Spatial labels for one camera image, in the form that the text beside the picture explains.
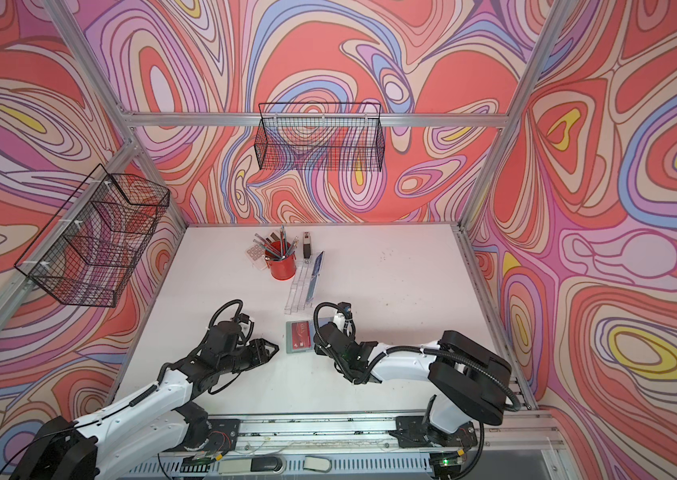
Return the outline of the mint green card wallet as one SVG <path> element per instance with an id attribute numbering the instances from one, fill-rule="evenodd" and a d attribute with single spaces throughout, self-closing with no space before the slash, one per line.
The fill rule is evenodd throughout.
<path id="1" fill-rule="evenodd" d="M 316 328 L 312 320 L 286 322 L 286 353 L 310 353 L 314 351 Z"/>

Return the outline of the red card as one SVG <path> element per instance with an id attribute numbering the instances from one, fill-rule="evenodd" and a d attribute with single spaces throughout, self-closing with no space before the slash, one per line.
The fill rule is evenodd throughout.
<path id="1" fill-rule="evenodd" d="M 290 345 L 292 345 L 292 350 L 294 351 L 309 350 L 312 348 L 310 322 L 292 322 L 292 325 L 290 326 Z"/>

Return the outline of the clear acrylic card holder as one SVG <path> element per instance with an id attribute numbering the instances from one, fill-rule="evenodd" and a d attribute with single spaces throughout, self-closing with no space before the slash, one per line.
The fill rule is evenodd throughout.
<path id="1" fill-rule="evenodd" d="M 306 290 L 308 289 L 308 282 L 310 281 L 310 274 L 312 274 L 312 266 L 315 259 L 316 256 L 310 258 L 308 263 L 304 262 L 304 260 L 296 262 L 296 275 L 292 278 L 292 284 L 290 284 L 288 299 L 284 306 L 284 314 L 292 315 L 312 310 L 312 305 L 304 305 L 304 300 L 306 300 Z"/>

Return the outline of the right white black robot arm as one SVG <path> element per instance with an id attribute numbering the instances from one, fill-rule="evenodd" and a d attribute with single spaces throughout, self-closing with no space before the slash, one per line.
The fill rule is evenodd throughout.
<path id="1" fill-rule="evenodd" d="M 474 448 L 479 430 L 500 426 L 523 404 L 510 388 L 512 366 L 455 330 L 419 346 L 357 340 L 352 305 L 322 302 L 312 312 L 314 351 L 334 362 L 350 384 L 427 382 L 436 388 L 425 413 L 399 416 L 390 432 L 402 448 Z"/>

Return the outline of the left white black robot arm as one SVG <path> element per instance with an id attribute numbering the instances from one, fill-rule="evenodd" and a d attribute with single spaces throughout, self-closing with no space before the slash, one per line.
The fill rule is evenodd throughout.
<path id="1" fill-rule="evenodd" d="M 162 364 L 147 386 L 76 420 L 58 416 L 46 422 L 8 460 L 10 478 L 116 479 L 166 450 L 232 450 L 230 435 L 212 427 L 196 398 L 222 392 L 222 376 L 238 378 L 280 350 L 252 335 L 254 321 L 243 307 L 235 299 L 218 308 L 198 345 Z"/>

